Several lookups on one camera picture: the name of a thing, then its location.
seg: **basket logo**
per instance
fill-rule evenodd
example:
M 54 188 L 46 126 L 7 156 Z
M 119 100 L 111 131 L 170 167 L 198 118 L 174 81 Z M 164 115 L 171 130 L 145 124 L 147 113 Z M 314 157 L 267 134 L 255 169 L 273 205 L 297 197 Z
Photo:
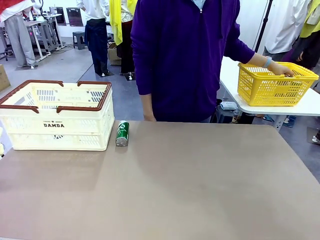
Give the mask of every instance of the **basket logo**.
M 64 128 L 64 124 L 61 121 L 45 121 L 43 123 L 45 128 Z

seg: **yellow cloth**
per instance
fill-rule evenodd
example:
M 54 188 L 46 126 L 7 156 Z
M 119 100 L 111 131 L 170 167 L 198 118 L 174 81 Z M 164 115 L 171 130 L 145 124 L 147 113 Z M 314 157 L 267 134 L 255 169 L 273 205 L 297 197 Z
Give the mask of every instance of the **yellow cloth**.
M 313 0 L 311 8 L 308 12 L 308 15 L 306 16 L 300 37 L 301 38 L 307 38 L 309 37 L 312 33 L 316 33 L 320 31 L 320 21 L 318 22 L 317 25 L 311 25 L 307 24 L 308 18 L 311 16 L 311 14 L 316 10 L 316 8 L 320 5 L 320 0 Z
M 129 11 L 134 15 L 138 0 L 127 0 Z M 121 0 L 110 0 L 110 25 L 114 36 L 115 44 L 122 43 L 122 27 L 121 27 Z

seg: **cream plastic crate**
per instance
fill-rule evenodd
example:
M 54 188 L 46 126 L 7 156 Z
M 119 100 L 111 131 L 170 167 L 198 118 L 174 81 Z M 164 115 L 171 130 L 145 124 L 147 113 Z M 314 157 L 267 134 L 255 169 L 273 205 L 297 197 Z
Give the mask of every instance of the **cream plastic crate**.
M 0 119 L 15 150 L 104 151 L 111 83 L 28 80 L 0 100 Z

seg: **floor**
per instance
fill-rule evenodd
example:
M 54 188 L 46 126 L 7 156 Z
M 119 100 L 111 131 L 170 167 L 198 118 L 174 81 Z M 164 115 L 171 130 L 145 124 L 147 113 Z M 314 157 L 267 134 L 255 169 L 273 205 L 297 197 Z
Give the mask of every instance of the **floor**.
M 10 69 L 10 74 L 8 75 L 11 83 L 13 83 L 12 85 L 17 86 L 24 80 L 30 79 L 30 70 L 18 71 L 12 67 L 14 63 L 14 58 L 10 59 L 9 62 L 5 62 L 4 59 L 0 60 L 0 64 L 4 64 L 6 70 L 7 68 Z M 120 76 L 119 66 L 109 65 L 109 70 L 114 73 L 113 76 L 104 78 L 97 76 L 91 64 L 88 50 L 70 49 L 61 54 L 48 57 L 31 74 L 38 76 L 39 79 L 58 80 L 59 78 L 61 80 L 63 78 L 64 82 L 70 83 L 75 83 L 77 80 L 111 82 L 115 118 L 117 120 L 143 120 L 142 105 L 136 82 L 127 81 L 124 76 Z M 7 91 L 0 92 L 0 97 L 3 97 Z M 223 87 L 221 87 L 218 91 L 218 98 L 222 98 L 224 92 Z M 272 124 L 260 118 L 256 118 L 253 123 Z M 320 182 L 320 146 L 307 142 L 307 127 L 320 128 L 320 119 L 317 117 L 298 116 L 294 128 L 283 127 L 280 130 L 280 134 Z M 6 150 L 11 148 L 9 138 L 5 133 L 1 137 L 1 142 L 4 143 Z

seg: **brown table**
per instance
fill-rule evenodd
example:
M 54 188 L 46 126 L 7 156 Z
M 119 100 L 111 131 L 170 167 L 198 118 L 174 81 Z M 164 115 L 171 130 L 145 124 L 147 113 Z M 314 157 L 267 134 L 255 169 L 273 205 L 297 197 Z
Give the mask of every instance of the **brown table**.
M 320 185 L 275 129 L 131 122 L 129 147 L 14 151 L 0 237 L 317 240 Z

